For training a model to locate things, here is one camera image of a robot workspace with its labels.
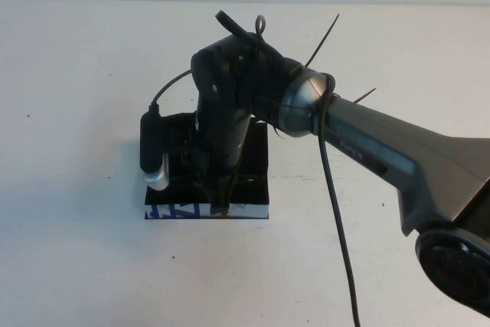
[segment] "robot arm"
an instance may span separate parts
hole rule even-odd
[[[191,60],[199,101],[183,151],[211,205],[225,208],[251,115],[290,136],[318,135],[327,77],[223,12],[217,18],[232,35]],[[162,164],[158,118],[158,106],[142,117],[141,166],[153,177]],[[416,254],[433,283],[490,318],[490,139],[441,136],[339,96],[325,137],[398,190],[402,231],[420,233]]]

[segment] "wire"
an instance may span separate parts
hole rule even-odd
[[[255,18],[255,33],[261,41],[264,41],[262,34],[265,30],[266,18],[263,15],[257,15],[257,18]]]
[[[320,41],[320,44],[318,44],[318,46],[316,47],[315,51],[313,51],[313,55],[309,58],[309,60],[306,62],[305,64],[305,67],[309,66],[309,64],[313,61],[313,59],[315,59],[316,57],[316,54],[319,52],[319,50],[322,48],[322,45],[323,43],[325,42],[325,40],[327,39],[328,35],[330,34],[330,31],[333,29],[333,27],[335,26],[335,22],[337,21],[338,19],[338,16],[340,15],[340,13],[337,15],[337,17],[335,17],[335,20],[333,21],[333,23],[330,25],[330,28],[328,29],[327,33],[325,34],[325,36],[323,37],[323,39]]]
[[[231,34],[235,35],[243,43],[255,46],[278,65],[284,63],[284,56],[282,56],[280,52],[267,44],[265,41],[262,41],[259,38],[255,38],[254,36],[246,32],[224,11],[219,11],[216,14],[216,19],[221,23],[223,27],[225,27]]]
[[[313,61],[316,54],[319,52],[323,43],[327,39],[330,31],[333,29],[338,16],[330,25],[327,33],[318,44],[317,48],[313,52],[313,55],[309,58],[305,66]],[[324,74],[327,77],[328,85],[327,89],[323,93],[319,101],[319,118],[318,118],[318,144],[320,146],[320,156],[322,157],[323,171],[325,172],[325,178],[327,179],[328,194],[330,196],[330,202],[332,203],[332,210],[334,212],[335,225],[337,226],[338,241],[340,243],[340,248],[342,252],[342,257],[344,259],[345,273],[347,274],[347,281],[349,285],[349,293],[351,294],[351,308],[352,308],[352,318],[354,320],[354,326],[360,327],[361,322],[359,321],[359,310],[358,310],[358,297],[355,292],[354,284],[354,273],[352,272],[351,258],[349,257],[349,249],[347,246],[347,241],[345,239],[344,225],[342,224],[342,215],[340,213],[340,208],[338,206],[337,194],[335,193],[334,180],[332,177],[332,170],[330,169],[330,164],[328,163],[327,147],[325,144],[325,121],[327,116],[328,107],[334,96],[335,89],[335,78],[330,74]]]
[[[157,100],[160,98],[160,96],[166,91],[168,90],[168,88],[174,84],[175,82],[177,82],[178,80],[181,80],[182,78],[184,78],[185,76],[191,74],[191,70],[186,70],[184,73],[182,74],[179,74],[176,78],[174,78],[173,80],[171,80],[170,82],[168,82],[166,85],[164,85],[162,87],[162,89],[155,95],[155,97],[153,97],[153,101],[152,103],[156,103]]]

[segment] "black base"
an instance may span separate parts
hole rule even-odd
[[[181,155],[174,154],[168,156],[168,187],[163,191],[147,188],[145,218],[268,218],[268,166],[267,124],[252,119],[229,208],[212,208],[202,188],[194,183],[193,173],[182,162]]]

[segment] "black cable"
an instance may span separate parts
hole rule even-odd
[[[309,64],[313,61],[313,59],[315,59],[316,54],[319,52],[320,48],[322,48],[323,43],[325,42],[325,40],[327,39],[328,35],[330,34],[330,31],[333,29],[333,27],[335,25],[335,22],[337,21],[339,15],[340,14],[338,14],[337,17],[335,17],[335,20],[333,21],[332,25],[328,29],[328,31],[325,34],[325,36],[323,37],[323,39],[320,41],[320,44],[318,44],[318,46],[316,47],[315,51],[313,51],[312,57],[310,57],[309,60],[306,62],[305,67],[309,66]]]
[[[179,74],[176,78],[174,78],[173,80],[171,80],[170,82],[168,82],[166,85],[163,86],[163,88],[155,95],[155,97],[153,97],[153,101],[152,103],[156,103],[157,100],[160,98],[160,96],[172,85],[174,84],[175,82],[177,82],[178,80],[184,78],[185,76],[191,74],[191,70],[186,70],[184,73],[182,74]]]
[[[263,15],[257,15],[257,18],[255,18],[255,33],[261,41],[264,41],[262,34],[265,30],[266,18]]]
[[[261,50],[272,61],[281,65],[284,63],[284,56],[281,55],[275,48],[267,44],[265,41],[255,38],[253,34],[246,32],[241,26],[238,25],[229,15],[224,11],[219,11],[216,14],[216,19],[225,27],[231,34],[236,36],[240,41],[245,44],[253,45],[257,49]]]
[[[330,170],[330,165],[328,163],[327,148],[325,145],[325,120],[328,106],[331,101],[332,92],[335,88],[334,77],[328,74],[327,77],[328,89],[323,93],[320,100],[320,117],[318,119],[318,143],[320,145],[323,170],[325,171],[325,177],[327,179],[328,193],[330,194],[330,201],[332,202],[332,209],[334,211],[335,224],[337,225],[338,240],[340,242],[342,257],[344,258],[345,272],[347,273],[349,292],[351,294],[352,318],[354,319],[354,326],[360,327],[361,323],[359,321],[358,298],[355,292],[354,274],[352,272],[351,259],[349,257],[347,241],[345,239],[344,225],[342,224],[342,216],[340,213],[340,208],[338,207],[338,200],[335,193],[332,171]]]

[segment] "white tabletop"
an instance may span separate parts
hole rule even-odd
[[[1,326],[352,326],[315,137],[269,130],[269,220],[145,221],[139,118],[223,9],[337,92],[490,137],[490,8],[0,1]],[[190,77],[162,115],[195,110]],[[329,148],[365,326],[488,325],[402,235],[396,191]]]

